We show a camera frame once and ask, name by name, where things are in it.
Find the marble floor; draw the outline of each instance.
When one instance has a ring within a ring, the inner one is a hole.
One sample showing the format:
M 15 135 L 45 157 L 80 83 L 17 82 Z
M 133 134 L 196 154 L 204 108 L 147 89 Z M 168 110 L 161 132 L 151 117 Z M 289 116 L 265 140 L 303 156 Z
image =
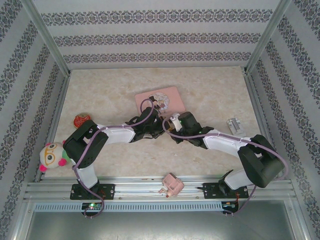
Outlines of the marble floor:
M 137 116 L 135 95 L 176 86 L 186 111 L 203 126 L 230 134 L 227 119 L 240 119 L 247 136 L 259 134 L 258 123 L 240 67 L 119 68 L 73 70 L 55 135 L 67 139 L 73 119 L 89 113 L 101 125 L 122 124 Z M 158 139 L 105 145 L 94 162 L 97 176 L 141 177 L 223 175 L 241 168 L 234 156 L 188 142 Z M 74 177 L 71 165 L 48 169 L 45 177 Z

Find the striped wallpaper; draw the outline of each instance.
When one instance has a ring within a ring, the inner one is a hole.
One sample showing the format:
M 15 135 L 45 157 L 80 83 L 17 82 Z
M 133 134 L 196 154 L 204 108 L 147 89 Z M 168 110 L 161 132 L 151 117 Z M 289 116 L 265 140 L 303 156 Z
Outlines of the striped wallpaper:
M 320 239 L 319 17 L 317 1 L 293 0 L 251 73 L 311 239 Z
M 279 0 L 35 0 L 70 69 L 242 66 Z
M 54 118 L 65 76 L 18 0 L 0 3 L 0 240 L 8 237 L 25 183 Z

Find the pink toy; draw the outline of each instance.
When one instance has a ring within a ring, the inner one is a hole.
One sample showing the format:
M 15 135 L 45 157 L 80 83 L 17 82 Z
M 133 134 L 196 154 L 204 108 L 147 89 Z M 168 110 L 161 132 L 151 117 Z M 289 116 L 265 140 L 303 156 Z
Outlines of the pink toy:
M 162 180 L 162 183 L 168 190 L 161 188 L 159 193 L 165 192 L 167 198 L 171 196 L 177 196 L 185 187 L 184 183 L 172 173 L 169 173 L 167 176 L 165 176 Z

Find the metal strip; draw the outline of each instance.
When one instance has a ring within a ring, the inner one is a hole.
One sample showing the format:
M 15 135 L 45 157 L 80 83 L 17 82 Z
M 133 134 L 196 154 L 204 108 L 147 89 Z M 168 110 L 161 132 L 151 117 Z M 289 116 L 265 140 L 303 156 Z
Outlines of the metal strip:
M 105 202 L 210 202 L 212 199 L 204 199 L 204 193 L 197 189 L 202 187 L 203 183 L 215 183 L 220 178 L 215 177 L 180 177 L 184 183 L 184 189 L 176 197 L 166 198 L 164 193 L 158 193 L 163 186 L 162 176 L 152 179 L 128 179 L 125 177 L 100 179 L 102 184 L 115 184 L 114 200 Z M 28 183 L 24 194 L 25 201 L 32 202 L 90 202 L 70 200 L 70 191 L 72 184 L 76 179 L 67 181 L 41 181 Z M 253 187 L 248 186 L 248 192 L 251 193 Z M 266 188 L 257 188 L 252 200 L 289 200 L 296 197 L 294 187 L 290 180 L 281 180 L 271 182 Z M 234 199 L 215 199 L 215 201 L 232 201 Z
M 55 136 L 56 136 L 56 132 L 57 132 L 57 128 L 58 128 L 58 124 L 59 124 L 62 108 L 64 106 L 65 98 L 66 98 L 66 95 L 67 95 L 67 90 L 68 90 L 68 86 L 69 86 L 69 82 L 70 82 L 70 78 L 71 78 L 71 73 L 68 76 L 66 76 L 65 78 L 67 78 L 67 79 L 64 81 L 62 93 L 61 93 L 60 98 L 58 100 L 58 106 L 57 106 L 57 109 L 56 109 L 56 111 L 54 113 L 54 117 L 53 117 L 53 120 L 52 120 L 52 125 L 51 125 L 51 128 L 49 130 L 49 134 L 48 134 L 48 138 L 47 138 L 47 142 L 48 143 L 52 143 L 55 140 Z M 35 181 L 36 182 L 40 182 L 42 176 L 44 176 L 44 175 L 45 175 L 44 173 L 42 173 L 41 171 L 38 170 L 36 172 Z
M 62 71 L 64 76 L 68 76 L 70 73 L 70 69 L 67 66 L 67 63 L 62 56 L 61 52 L 57 44 L 54 41 L 54 38 L 51 36 L 45 22 L 43 21 L 38 9 L 36 8 L 33 0 L 21 0 L 21 3 L 26 10 L 27 14 L 31 18 L 33 24 L 35 25 L 36 29 L 42 36 L 44 43 L 47 45 L 48 49 L 52 53 L 56 63 L 58 64 L 60 70 Z
M 8 237 L 11 240 L 27 239 L 32 216 L 34 214 L 35 203 L 24 202 L 19 210 L 17 221 L 14 223 L 13 234 Z
M 298 200 L 285 200 L 284 205 L 295 239 L 311 240 Z
M 254 111 L 255 118 L 258 123 L 260 132 L 263 136 L 266 137 L 266 139 L 269 141 L 269 143 L 272 143 L 272 139 L 271 139 L 268 127 L 267 127 L 267 122 L 264 117 L 257 92 L 253 86 L 252 78 L 249 74 L 246 74 L 246 73 L 243 74 L 243 77 L 244 77 L 244 81 L 246 84 L 246 88 L 248 89 L 249 97 L 250 97 L 250 100 L 252 103 L 253 111 Z
M 82 203 L 37 203 L 35 212 L 70 213 L 80 212 Z M 109 213 L 150 213 L 150 212 L 207 212 L 223 211 L 221 201 L 206 202 L 106 202 L 103 212 Z
M 274 10 L 274 13 L 268 22 L 268 25 L 266 26 L 262 36 L 260 37 L 259 42 L 257 43 L 255 49 L 253 50 L 253 53 L 251 54 L 251 57 L 246 65 L 246 72 L 251 73 L 253 68 L 255 67 L 261 53 L 265 49 L 265 46 L 267 45 L 267 42 L 271 38 L 272 34 L 274 33 L 275 29 L 277 28 L 277 25 L 284 15 L 285 11 L 287 10 L 289 4 L 291 3 L 291 0 L 281 0 Z

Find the plush toy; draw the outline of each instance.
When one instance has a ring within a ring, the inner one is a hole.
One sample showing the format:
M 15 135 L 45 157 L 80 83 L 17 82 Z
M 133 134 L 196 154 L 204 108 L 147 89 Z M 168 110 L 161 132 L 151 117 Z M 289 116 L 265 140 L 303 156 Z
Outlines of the plush toy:
M 64 166 L 71 160 L 68 157 L 63 145 L 58 142 L 48 143 L 40 152 L 40 162 L 39 167 L 41 172 L 45 172 L 47 169 L 54 169 L 59 166 Z

